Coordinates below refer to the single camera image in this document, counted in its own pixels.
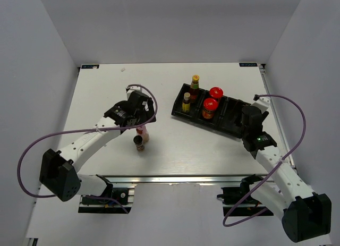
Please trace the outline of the yellow-label small bottle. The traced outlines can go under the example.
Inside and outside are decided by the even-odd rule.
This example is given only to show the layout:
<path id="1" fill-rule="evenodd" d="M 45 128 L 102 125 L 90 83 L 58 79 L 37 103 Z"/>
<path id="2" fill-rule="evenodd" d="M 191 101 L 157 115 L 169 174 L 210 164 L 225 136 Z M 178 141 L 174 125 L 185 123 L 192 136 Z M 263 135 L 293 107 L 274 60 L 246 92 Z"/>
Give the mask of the yellow-label small bottle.
<path id="1" fill-rule="evenodd" d="M 182 101 L 182 112 L 188 113 L 190 111 L 190 99 L 191 95 L 189 92 L 186 92 L 183 96 L 183 101 Z"/>

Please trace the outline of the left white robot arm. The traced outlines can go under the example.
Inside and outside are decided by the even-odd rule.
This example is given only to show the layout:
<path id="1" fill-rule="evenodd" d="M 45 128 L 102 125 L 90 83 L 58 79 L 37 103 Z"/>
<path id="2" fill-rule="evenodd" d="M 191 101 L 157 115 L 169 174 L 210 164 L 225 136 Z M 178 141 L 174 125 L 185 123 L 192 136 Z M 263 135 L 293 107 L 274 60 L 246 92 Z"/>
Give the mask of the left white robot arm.
<path id="1" fill-rule="evenodd" d="M 157 102 L 152 94 L 144 94 L 135 86 L 126 90 L 127 99 L 119 101 L 80 138 L 57 151 L 43 155 L 40 182 L 65 202 L 76 195 L 92 196 L 106 203 L 112 198 L 112 184 L 100 175 L 82 175 L 81 167 L 96 152 L 126 130 L 153 123 Z"/>

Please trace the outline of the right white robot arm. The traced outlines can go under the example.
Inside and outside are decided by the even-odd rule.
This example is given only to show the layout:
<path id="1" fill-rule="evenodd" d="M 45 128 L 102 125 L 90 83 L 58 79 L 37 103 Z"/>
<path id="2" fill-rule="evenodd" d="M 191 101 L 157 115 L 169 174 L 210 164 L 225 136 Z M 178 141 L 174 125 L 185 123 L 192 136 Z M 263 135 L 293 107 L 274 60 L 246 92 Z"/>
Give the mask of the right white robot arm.
<path id="1" fill-rule="evenodd" d="M 242 141 L 245 149 L 261 164 L 278 186 L 274 190 L 262 179 L 241 187 L 240 197 L 247 203 L 255 199 L 264 204 L 282 223 L 293 242 L 301 242 L 330 233 L 332 202 L 326 194 L 317 194 L 283 161 L 277 143 L 263 131 L 267 111 L 255 106 L 242 108 Z"/>

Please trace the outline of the red-label sauce bottle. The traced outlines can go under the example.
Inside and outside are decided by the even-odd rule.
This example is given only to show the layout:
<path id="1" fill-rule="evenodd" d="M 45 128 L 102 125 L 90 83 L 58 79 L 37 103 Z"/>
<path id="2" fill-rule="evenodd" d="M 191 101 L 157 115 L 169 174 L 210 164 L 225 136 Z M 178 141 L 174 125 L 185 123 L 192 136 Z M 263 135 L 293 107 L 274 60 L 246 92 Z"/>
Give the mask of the red-label sauce bottle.
<path id="1" fill-rule="evenodd" d="M 192 76 L 192 81 L 189 89 L 190 102 L 195 103 L 199 94 L 199 79 L 198 75 Z"/>

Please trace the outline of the pink-lid spice bottle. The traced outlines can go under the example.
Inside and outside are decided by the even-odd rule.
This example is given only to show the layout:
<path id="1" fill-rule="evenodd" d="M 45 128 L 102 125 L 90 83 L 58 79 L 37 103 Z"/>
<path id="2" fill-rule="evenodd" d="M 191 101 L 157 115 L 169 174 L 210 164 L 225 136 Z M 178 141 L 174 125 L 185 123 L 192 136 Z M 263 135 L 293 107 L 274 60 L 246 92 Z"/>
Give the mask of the pink-lid spice bottle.
<path id="1" fill-rule="evenodd" d="M 137 135 L 143 138 L 144 143 L 147 143 L 150 139 L 149 132 L 145 125 L 136 128 Z"/>

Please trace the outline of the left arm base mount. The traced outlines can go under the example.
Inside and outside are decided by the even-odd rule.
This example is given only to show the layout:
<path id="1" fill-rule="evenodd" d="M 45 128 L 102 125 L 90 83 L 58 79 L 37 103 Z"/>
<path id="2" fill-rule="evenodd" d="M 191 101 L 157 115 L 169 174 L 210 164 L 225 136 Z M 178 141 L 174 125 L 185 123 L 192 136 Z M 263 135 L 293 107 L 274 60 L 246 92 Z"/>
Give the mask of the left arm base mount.
<path id="1" fill-rule="evenodd" d="M 134 202 L 135 185 L 114 183 L 102 196 L 82 196 L 78 207 L 81 214 L 129 214 Z"/>

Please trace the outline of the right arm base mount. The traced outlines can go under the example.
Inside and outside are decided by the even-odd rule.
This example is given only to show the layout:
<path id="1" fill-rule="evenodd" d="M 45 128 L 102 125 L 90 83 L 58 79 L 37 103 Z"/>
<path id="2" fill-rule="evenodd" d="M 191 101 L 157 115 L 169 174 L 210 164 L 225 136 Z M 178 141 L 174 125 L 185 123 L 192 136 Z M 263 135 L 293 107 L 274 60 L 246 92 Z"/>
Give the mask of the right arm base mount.
<path id="1" fill-rule="evenodd" d="M 253 185 L 255 182 L 259 182 L 263 179 L 263 177 L 259 175 L 251 175 L 245 177 L 241 180 L 239 186 L 227 186 L 222 188 L 222 194 L 217 195 L 217 199 L 221 200 L 225 205 L 223 207 L 223 213 L 226 213 L 231 209 L 233 205 L 235 205 L 246 193 L 250 191 L 250 185 Z M 231 216 L 240 216 L 240 217 L 250 217 L 258 212 L 261 212 L 260 216 L 273 216 L 274 214 L 261 206 L 261 203 L 251 196 L 247 197 L 242 205 L 239 205 L 232 213 Z"/>

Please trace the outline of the black-lid spice bottle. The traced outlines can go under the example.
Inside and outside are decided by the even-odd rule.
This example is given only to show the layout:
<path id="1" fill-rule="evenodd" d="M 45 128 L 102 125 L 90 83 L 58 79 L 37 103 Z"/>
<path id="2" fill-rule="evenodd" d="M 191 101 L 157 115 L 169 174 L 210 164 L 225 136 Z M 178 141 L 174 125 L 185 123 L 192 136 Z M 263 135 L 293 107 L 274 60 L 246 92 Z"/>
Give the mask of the black-lid spice bottle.
<path id="1" fill-rule="evenodd" d="M 133 138 L 133 142 L 136 146 L 136 149 L 138 152 L 141 152 L 141 151 L 144 151 L 145 149 L 145 146 L 144 146 L 144 140 L 143 140 L 143 137 L 140 136 L 140 135 L 136 135 L 134 138 Z"/>

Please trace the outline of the red-lid sauce jar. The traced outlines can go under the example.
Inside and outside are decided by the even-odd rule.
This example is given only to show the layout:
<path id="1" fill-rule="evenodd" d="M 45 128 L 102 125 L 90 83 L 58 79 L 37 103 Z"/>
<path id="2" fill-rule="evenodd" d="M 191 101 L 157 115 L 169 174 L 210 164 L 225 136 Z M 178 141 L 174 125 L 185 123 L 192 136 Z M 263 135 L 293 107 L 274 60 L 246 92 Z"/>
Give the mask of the red-lid sauce jar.
<path id="1" fill-rule="evenodd" d="M 223 90 L 219 87 L 212 87 L 209 90 L 209 95 L 211 98 L 216 100 L 216 102 L 220 102 L 221 98 L 223 97 Z"/>
<path id="2" fill-rule="evenodd" d="M 215 111 L 218 108 L 218 102 L 213 98 L 206 98 L 203 101 L 202 117 L 206 120 L 210 120 L 214 117 Z"/>

